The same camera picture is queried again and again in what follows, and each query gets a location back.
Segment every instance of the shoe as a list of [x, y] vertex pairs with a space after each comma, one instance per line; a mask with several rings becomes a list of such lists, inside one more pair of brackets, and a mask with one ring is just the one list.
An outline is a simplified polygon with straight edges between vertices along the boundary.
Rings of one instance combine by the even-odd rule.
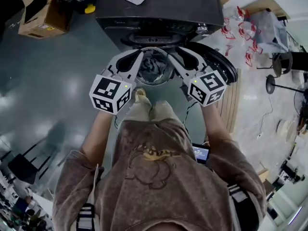
[[137, 88], [136, 92], [135, 92], [135, 102], [138, 103], [139, 100], [139, 96], [144, 96], [146, 97], [146, 93], [145, 90], [143, 88]]

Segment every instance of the brown sweatshirt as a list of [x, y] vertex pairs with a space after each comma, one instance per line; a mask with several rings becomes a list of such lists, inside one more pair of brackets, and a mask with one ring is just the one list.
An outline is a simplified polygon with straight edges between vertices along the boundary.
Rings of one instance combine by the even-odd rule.
[[[251, 192], [265, 215], [265, 191], [234, 141], [196, 162], [183, 125], [175, 120], [124, 121], [113, 167], [95, 188], [101, 231], [141, 231], [172, 222], [185, 230], [233, 230], [229, 183]], [[95, 169], [77, 151], [68, 156], [53, 202], [56, 231], [68, 231], [87, 201]]]

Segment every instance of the person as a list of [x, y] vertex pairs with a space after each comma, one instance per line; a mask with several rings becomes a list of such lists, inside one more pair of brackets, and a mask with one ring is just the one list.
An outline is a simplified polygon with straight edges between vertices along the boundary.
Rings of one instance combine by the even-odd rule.
[[[137, 89], [118, 131], [112, 168], [95, 184], [99, 230], [249, 230], [245, 225], [250, 222], [260, 224], [265, 215], [262, 182], [215, 105], [202, 107], [202, 114], [211, 147], [206, 167], [196, 162], [172, 107], [166, 101], [152, 107], [145, 91]], [[81, 150], [66, 159], [53, 202], [56, 231], [82, 229], [74, 225], [83, 217], [79, 212], [92, 190], [95, 166], [103, 162], [112, 119], [99, 112]], [[244, 208], [238, 211], [241, 203]]]
[[15, 225], [20, 226], [22, 224], [25, 213], [26, 213], [26, 209], [28, 208], [31, 201], [32, 201], [31, 196], [26, 196], [25, 198], [19, 197], [17, 199], [16, 203], [12, 207], [11, 217], [10, 217], [11, 221]]

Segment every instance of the laundry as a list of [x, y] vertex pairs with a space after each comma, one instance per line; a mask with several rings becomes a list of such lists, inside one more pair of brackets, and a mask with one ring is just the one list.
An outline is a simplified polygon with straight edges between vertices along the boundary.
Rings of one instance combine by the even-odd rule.
[[160, 80], [168, 69], [166, 61], [166, 58], [162, 54], [154, 50], [146, 51], [138, 76], [149, 82]]

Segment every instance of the cable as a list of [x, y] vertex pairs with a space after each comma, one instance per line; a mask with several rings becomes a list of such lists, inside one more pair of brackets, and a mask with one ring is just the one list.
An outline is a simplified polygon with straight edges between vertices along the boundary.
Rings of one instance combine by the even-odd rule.
[[194, 102], [191, 106], [189, 106], [189, 107], [187, 108], [186, 116], [185, 116], [185, 119], [184, 119], [184, 121], [183, 121], [183, 125], [184, 125], [184, 127], [185, 127], [185, 129], [186, 129], [186, 131], [187, 131], [188, 134], [189, 134], [189, 132], [188, 132], [186, 126], [185, 126], [185, 121], [186, 121], [186, 119], [187, 119], [187, 116], [188, 116], [188, 113], [189, 113], [189, 109], [190, 109], [191, 107], [193, 107], [196, 103], [198, 103], [198, 102]]
[[10, 148], [2, 139], [0, 139], [0, 141], [2, 141], [2, 143], [5, 144], [6, 147], [9, 148], [9, 149], [11, 150], [11, 148]]
[[118, 129], [119, 125], [117, 124], [116, 120], [117, 120], [117, 116], [115, 116], [115, 128]]
[[267, 115], [269, 115], [269, 114], [271, 114], [271, 113], [273, 113], [273, 111], [274, 111], [273, 105], [272, 105], [271, 100], [270, 100], [270, 95], [269, 95], [269, 102], [270, 102], [270, 106], [271, 106], [271, 111], [265, 113], [265, 114], [263, 115], [263, 117], [262, 117], [259, 136], [260, 136], [260, 134], [261, 134], [261, 130], [262, 130], [262, 126], [263, 126], [263, 119], [264, 119], [264, 117], [267, 116]]

